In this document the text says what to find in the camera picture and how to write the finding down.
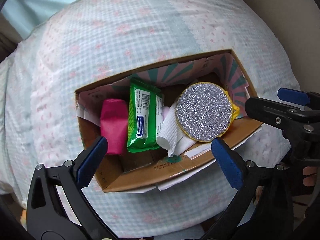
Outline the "person right hand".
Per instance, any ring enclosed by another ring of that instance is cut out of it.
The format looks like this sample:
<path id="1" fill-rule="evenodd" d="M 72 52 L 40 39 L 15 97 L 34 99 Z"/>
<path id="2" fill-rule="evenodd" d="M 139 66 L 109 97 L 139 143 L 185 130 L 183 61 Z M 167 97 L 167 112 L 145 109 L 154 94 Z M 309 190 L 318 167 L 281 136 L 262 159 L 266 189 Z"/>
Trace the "person right hand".
<path id="1" fill-rule="evenodd" d="M 303 185 L 304 186 L 315 186 L 317 181 L 318 167 L 308 166 L 303 168 Z"/>

